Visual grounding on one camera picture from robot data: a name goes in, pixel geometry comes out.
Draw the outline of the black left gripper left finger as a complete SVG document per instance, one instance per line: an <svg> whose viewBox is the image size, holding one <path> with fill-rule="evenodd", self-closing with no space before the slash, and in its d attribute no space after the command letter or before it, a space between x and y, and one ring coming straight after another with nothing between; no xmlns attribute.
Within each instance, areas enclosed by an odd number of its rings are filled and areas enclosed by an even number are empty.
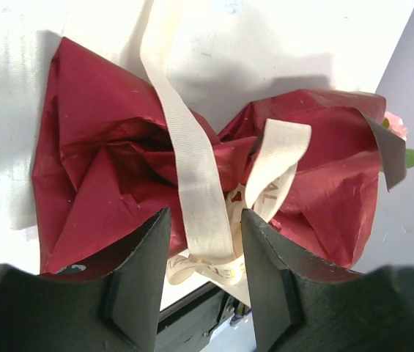
<svg viewBox="0 0 414 352"><path fill-rule="evenodd" d="M162 209L71 272L0 264L0 351L153 351L170 231Z"/></svg>

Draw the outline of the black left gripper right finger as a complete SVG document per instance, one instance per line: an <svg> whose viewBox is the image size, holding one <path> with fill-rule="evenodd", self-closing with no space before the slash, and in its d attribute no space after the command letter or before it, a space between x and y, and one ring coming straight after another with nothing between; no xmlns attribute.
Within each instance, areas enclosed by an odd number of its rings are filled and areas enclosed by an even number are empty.
<svg viewBox="0 0 414 352"><path fill-rule="evenodd" d="M242 213L258 351L414 351L414 266L360 274Z"/></svg>

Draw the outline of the cream ribbon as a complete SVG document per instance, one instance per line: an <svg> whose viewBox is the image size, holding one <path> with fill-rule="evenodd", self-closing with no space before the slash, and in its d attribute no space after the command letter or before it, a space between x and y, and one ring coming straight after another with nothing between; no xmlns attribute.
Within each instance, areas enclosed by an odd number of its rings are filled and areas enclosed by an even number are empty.
<svg viewBox="0 0 414 352"><path fill-rule="evenodd" d="M224 194L210 140L165 74L181 7L181 1L154 1L140 47L174 150L189 251L168 260L166 277L178 285L198 273L249 306L241 213L250 208L265 221L276 215L310 144L311 126L268 119L246 185Z"/></svg>

